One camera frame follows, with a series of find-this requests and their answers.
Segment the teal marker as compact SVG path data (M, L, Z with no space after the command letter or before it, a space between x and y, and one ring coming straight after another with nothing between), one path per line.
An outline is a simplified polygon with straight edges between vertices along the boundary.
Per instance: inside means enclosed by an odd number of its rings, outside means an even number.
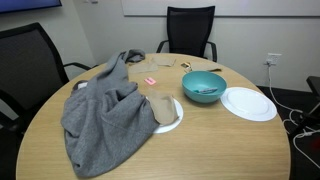
M213 88L205 88L205 89L201 89L201 90L194 90L194 92L200 93L200 94L209 94L209 93L214 93L217 90L218 90L218 88L213 87Z

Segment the teal plastic bowl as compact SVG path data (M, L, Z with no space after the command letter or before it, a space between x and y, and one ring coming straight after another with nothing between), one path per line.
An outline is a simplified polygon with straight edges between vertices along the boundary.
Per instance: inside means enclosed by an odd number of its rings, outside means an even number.
M226 81L219 75L208 71L192 71L182 77L182 87L185 95L199 103L212 103L217 101L227 88ZM194 90L205 88L218 88L214 93L200 94Z

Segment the pink sticky packet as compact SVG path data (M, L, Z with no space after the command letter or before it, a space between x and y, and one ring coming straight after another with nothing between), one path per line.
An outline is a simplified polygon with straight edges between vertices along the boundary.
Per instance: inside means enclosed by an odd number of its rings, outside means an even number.
M149 84L149 85L154 85L154 84L156 84L156 80L154 80L154 79L151 78L151 77L148 77L148 78L144 79L144 81L145 81L147 84Z

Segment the brown napkin on plate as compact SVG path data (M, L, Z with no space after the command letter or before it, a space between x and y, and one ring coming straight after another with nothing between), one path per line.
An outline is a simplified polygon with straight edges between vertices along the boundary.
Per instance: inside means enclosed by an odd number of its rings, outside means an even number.
M171 94L149 89L147 99L150 102L154 117L160 125L170 125L178 119L178 113Z

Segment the small snack packet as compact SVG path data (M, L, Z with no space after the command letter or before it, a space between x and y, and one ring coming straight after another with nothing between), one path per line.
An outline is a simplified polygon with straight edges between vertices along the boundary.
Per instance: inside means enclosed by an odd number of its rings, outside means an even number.
M181 66L184 68L184 71L186 73L189 73L192 71L191 64L189 62L183 62Z

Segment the grey sweatshirt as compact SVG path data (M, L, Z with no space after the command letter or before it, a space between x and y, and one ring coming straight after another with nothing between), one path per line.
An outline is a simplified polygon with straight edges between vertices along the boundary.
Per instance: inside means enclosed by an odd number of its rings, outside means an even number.
M75 174L95 177L130 158L159 126L149 101L128 80L126 64L145 59L131 49L114 54L106 68L74 87L64 104L61 125Z

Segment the large white plate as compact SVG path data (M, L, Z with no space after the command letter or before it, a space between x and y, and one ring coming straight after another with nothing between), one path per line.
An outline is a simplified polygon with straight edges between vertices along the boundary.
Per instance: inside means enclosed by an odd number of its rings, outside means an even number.
M246 120L264 122L272 120L277 115L274 103L252 89L227 88L220 100L227 110Z

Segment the black mesh office chair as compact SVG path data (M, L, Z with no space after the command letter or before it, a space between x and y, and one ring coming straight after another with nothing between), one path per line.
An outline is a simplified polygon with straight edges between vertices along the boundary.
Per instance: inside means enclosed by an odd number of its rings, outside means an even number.
M23 137L43 104L69 82L68 66L90 70L78 62L63 64L40 23L1 31L0 99L18 115L12 119L1 112L1 125Z

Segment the white wall outlet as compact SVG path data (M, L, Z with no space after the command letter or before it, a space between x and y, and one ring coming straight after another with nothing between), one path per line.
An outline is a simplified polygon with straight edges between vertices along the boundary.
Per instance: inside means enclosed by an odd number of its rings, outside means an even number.
M281 54L277 53L268 53L266 58L266 64L268 66L274 66L277 64L278 60L280 59Z

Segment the wall monitor screen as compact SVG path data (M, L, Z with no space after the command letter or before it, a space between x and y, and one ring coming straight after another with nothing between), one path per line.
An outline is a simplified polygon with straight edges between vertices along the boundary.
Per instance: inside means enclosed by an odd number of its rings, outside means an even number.
M0 0L0 13L61 6L61 0Z

